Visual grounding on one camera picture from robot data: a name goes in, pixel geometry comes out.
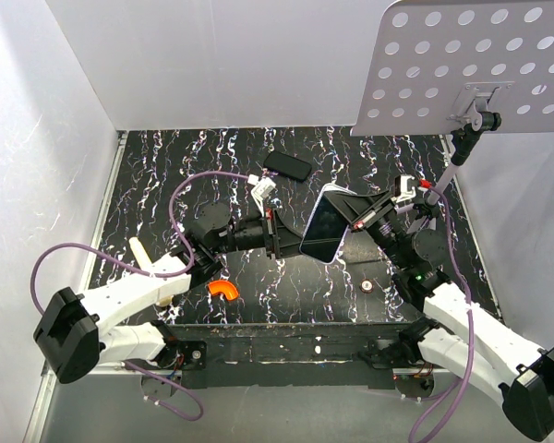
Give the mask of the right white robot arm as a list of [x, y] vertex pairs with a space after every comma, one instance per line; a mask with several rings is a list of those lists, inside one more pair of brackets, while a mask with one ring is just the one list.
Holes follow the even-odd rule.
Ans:
[[465, 283], [440, 269], [450, 236], [409, 233], [395, 198], [329, 191], [326, 200], [352, 232], [367, 232], [396, 267], [393, 281], [404, 301], [424, 315], [402, 332], [399, 354], [410, 366], [426, 361], [451, 371], [496, 402], [525, 437], [542, 442], [554, 432], [554, 346], [514, 332], [476, 305]]

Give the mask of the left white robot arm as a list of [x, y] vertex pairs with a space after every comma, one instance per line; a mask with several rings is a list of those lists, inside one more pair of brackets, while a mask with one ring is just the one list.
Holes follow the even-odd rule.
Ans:
[[262, 248], [281, 259], [299, 253], [300, 233], [276, 209], [266, 207], [236, 221], [222, 203], [204, 207], [177, 246], [145, 274], [76, 294], [66, 287], [52, 296], [33, 333], [47, 364], [62, 384], [85, 377], [97, 365], [142, 360], [160, 369], [187, 354], [186, 345], [160, 320], [127, 326], [125, 320], [211, 281], [220, 255]]

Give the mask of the black phone on table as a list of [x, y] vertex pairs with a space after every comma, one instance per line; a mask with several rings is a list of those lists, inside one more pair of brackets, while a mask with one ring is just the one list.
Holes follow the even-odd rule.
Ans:
[[263, 167], [297, 182], [304, 182], [312, 171], [310, 163], [279, 151], [271, 152], [264, 160]]

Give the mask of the orange curved pipe piece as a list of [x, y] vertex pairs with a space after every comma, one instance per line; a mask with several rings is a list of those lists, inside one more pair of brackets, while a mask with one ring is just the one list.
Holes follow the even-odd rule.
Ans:
[[236, 286], [227, 280], [210, 281], [207, 289], [211, 297], [223, 296], [228, 302], [237, 300], [240, 296]]

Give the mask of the small round coin object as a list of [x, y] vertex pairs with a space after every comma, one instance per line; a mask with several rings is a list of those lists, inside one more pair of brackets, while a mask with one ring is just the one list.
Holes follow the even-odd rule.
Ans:
[[373, 291], [373, 283], [370, 280], [363, 280], [360, 284], [360, 289], [364, 293], [371, 293]]

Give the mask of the cream wooden pestle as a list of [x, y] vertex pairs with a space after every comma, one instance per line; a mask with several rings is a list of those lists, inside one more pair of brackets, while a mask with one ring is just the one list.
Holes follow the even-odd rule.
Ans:
[[[135, 260], [137, 261], [138, 267], [141, 270], [150, 270], [152, 266], [152, 261], [146, 252], [143, 244], [139, 241], [139, 239], [134, 236], [131, 237], [129, 240], [129, 246], [130, 249], [134, 255]], [[172, 303], [172, 298], [167, 297], [165, 299], [161, 299], [157, 302], [158, 307], [167, 307]]]

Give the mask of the perforated music stand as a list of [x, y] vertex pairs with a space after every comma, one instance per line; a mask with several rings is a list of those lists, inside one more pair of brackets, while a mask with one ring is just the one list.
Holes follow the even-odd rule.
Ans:
[[448, 135], [497, 113], [455, 175], [502, 314], [554, 316], [554, 1], [398, 1], [354, 136]]

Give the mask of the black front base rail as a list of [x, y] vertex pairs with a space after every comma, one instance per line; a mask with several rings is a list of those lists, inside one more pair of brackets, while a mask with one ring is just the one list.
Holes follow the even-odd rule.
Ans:
[[412, 369], [416, 348], [442, 326], [412, 323], [278, 323], [170, 326], [159, 321], [109, 331], [101, 360], [177, 370], [187, 389], [367, 386], [390, 389]]

